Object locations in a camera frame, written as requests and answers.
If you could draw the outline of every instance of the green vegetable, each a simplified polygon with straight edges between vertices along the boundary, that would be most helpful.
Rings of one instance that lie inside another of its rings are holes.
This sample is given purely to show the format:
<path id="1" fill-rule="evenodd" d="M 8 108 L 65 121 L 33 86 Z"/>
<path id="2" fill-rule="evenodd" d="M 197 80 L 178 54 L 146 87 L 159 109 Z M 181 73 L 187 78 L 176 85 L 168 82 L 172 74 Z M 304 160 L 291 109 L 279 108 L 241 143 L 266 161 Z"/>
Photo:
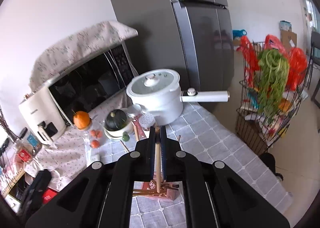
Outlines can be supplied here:
<path id="1" fill-rule="evenodd" d="M 268 123 L 278 111 L 282 93 L 289 74 L 288 60 L 278 50 L 264 50 L 258 55 L 260 81 L 258 90 L 258 113 L 264 112 Z"/>
<path id="2" fill-rule="evenodd" d="M 122 110 L 113 110 L 105 120 L 105 127 L 109 131 L 121 130 L 127 126 L 127 115 Z"/>
<path id="3" fill-rule="evenodd" d="M 128 141 L 128 140 L 130 140 L 130 136 L 129 136 L 126 132 L 124 132 L 124 133 L 122 134 L 122 140 L 123 140 L 123 141 Z"/>

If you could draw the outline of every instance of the pot lid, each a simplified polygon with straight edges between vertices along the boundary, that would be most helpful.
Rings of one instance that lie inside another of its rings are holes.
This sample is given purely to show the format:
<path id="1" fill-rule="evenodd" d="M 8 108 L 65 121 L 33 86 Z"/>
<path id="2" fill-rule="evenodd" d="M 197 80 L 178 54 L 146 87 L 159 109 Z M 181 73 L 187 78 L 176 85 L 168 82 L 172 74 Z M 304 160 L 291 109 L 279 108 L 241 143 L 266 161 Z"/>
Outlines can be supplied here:
<path id="1" fill-rule="evenodd" d="M 171 69 L 158 69 L 146 72 L 132 79 L 127 87 L 130 97 L 148 96 L 158 92 L 166 92 L 179 85 L 178 72 Z"/>

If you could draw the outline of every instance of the wooden stick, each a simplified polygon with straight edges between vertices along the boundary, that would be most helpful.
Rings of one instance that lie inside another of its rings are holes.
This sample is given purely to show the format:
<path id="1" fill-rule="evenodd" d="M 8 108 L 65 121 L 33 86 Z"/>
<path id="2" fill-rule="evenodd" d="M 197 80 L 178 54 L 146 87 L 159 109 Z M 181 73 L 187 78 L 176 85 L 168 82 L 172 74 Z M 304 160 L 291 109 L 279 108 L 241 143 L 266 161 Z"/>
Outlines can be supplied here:
<path id="1" fill-rule="evenodd" d="M 134 192 L 155 192 L 157 191 L 155 188 L 154 189 L 134 189 Z"/>
<path id="2" fill-rule="evenodd" d="M 157 193 L 157 192 L 152 192 L 152 193 L 140 192 L 140 193 L 134 193 L 132 196 L 138 196 L 138 195 L 160 195 L 160 193 Z"/>
<path id="3" fill-rule="evenodd" d="M 172 186 L 162 185 L 162 187 L 166 188 L 166 189 L 179 190 L 178 188 L 175 188 L 175 187 L 172 187 Z"/>
<path id="4" fill-rule="evenodd" d="M 156 187 L 157 192 L 160 193 L 161 188 L 161 148 L 160 142 L 156 143 Z"/>
<path id="5" fill-rule="evenodd" d="M 121 142 L 121 144 L 123 145 L 123 147 L 125 148 L 125 150 L 126 150 L 127 152 L 130 152 L 130 151 L 129 151 L 129 149 L 127 148 L 127 146 L 126 146 L 126 145 L 124 145 L 123 141 L 122 141 L 122 140 L 120 140 L 120 142 Z"/>
<path id="6" fill-rule="evenodd" d="M 134 135 L 136 136 L 136 141 L 139 141 L 139 134 L 137 126 L 133 125 Z"/>

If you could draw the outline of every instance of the refrigerator handle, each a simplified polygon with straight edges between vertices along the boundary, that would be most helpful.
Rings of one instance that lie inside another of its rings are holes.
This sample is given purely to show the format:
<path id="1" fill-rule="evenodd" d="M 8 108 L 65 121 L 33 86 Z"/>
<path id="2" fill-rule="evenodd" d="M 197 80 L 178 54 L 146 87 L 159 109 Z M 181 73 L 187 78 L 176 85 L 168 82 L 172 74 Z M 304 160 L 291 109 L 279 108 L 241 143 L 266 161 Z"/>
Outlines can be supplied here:
<path id="1" fill-rule="evenodd" d="M 214 6 L 214 8 L 226 9 L 225 5 L 205 0 L 172 0 L 172 3 L 179 2 L 182 6 Z"/>

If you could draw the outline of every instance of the pumpkin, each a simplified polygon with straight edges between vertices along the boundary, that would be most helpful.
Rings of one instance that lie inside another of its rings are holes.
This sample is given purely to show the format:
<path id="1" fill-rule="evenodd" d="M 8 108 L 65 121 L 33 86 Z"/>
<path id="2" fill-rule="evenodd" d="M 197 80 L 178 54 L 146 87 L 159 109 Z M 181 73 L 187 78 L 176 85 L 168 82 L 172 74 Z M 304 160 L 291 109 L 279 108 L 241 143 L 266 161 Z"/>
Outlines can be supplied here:
<path id="1" fill-rule="evenodd" d="M 124 111 L 117 109 L 108 114 L 105 120 L 106 129 L 118 131 L 127 126 L 127 115 Z"/>
<path id="2" fill-rule="evenodd" d="M 73 123 L 79 130 L 83 130 L 90 125 L 91 119 L 89 114 L 83 111 L 77 111 L 73 116 Z"/>

